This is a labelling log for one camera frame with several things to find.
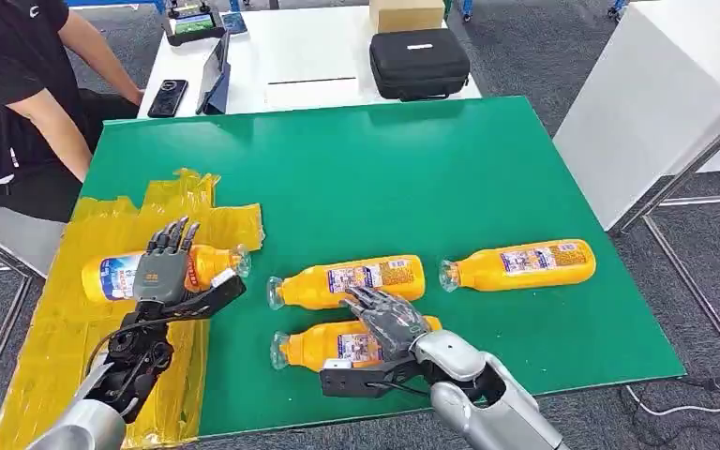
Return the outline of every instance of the robotic hand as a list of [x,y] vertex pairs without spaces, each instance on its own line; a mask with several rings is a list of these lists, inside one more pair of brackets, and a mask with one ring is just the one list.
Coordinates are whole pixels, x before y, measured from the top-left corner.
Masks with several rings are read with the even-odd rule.
[[325,366],[322,391],[332,397],[380,397],[423,375],[441,419],[477,450],[569,450],[533,397],[494,355],[448,330],[429,330],[409,302],[385,292],[349,288],[344,303],[382,348],[374,367]]
[[[136,420],[158,376],[173,360],[167,324],[210,318],[244,293],[244,283],[232,269],[217,275],[205,292],[186,290],[188,252],[200,227],[192,223],[184,235],[187,222],[183,217],[151,237],[134,280],[135,310],[97,344],[73,400],[28,449],[119,449],[126,424]],[[90,370],[107,340],[105,360]]]

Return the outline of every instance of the orange bottle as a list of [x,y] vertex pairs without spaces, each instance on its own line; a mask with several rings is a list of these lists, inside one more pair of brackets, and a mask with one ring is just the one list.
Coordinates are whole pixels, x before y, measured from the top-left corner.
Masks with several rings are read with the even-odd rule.
[[414,255],[314,265],[294,277],[270,277],[266,296],[272,309],[283,305],[339,308],[345,289],[357,286],[379,288],[408,301],[417,300],[426,289],[424,266]]
[[[424,316],[432,331],[443,328],[436,317]],[[272,367],[304,366],[318,372],[328,359],[352,362],[355,368],[383,360],[382,349],[360,321],[322,323],[305,333],[289,336],[276,332],[270,349]]]
[[586,281],[594,269],[589,244],[580,239],[562,239],[479,250],[462,261],[443,261],[440,284],[449,292],[457,287],[506,291],[559,286]]
[[[109,258],[96,258],[84,266],[82,283],[87,298],[93,301],[123,300],[133,296],[134,275],[143,252],[136,251]],[[220,250],[205,245],[189,251],[186,288],[194,293],[205,291],[211,279],[231,267],[244,278],[249,275],[251,259],[243,246]]]

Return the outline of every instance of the bottle cap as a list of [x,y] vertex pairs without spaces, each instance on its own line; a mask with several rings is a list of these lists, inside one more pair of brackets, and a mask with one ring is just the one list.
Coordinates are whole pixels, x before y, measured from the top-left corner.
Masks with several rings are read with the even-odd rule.
[[239,244],[233,251],[236,255],[233,264],[233,270],[241,278],[246,278],[249,275],[249,270],[252,268],[252,258],[247,252],[247,248]]
[[283,308],[285,300],[281,294],[283,280],[278,277],[269,277],[269,281],[266,282],[266,300],[269,301],[269,307],[277,310]]
[[448,260],[440,262],[440,285],[448,293],[459,286],[459,267],[456,262]]
[[288,366],[288,342],[291,337],[287,334],[277,331],[272,337],[272,345],[269,348],[269,356],[272,359],[272,367],[280,370]]

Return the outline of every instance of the green table mat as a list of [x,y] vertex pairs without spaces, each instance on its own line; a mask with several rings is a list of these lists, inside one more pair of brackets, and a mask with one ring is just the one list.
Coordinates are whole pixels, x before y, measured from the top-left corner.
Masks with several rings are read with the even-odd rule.
[[[212,320],[201,434],[302,426],[425,408],[394,392],[328,398],[303,367],[272,369],[275,331],[348,310],[266,305],[269,276],[313,264],[419,255],[419,309],[498,355],[534,394],[683,374],[683,367],[523,97],[120,122],[106,126],[82,195],[128,195],[189,167],[222,175],[218,205],[259,202],[266,240],[247,293]],[[582,284],[444,292],[438,263],[480,248],[581,238]]]

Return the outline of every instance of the black case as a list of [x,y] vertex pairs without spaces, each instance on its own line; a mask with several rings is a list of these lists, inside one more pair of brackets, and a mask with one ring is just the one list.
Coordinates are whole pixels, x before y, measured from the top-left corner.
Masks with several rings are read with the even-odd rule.
[[380,33],[368,48],[384,98],[447,98],[468,82],[471,61],[447,28]]

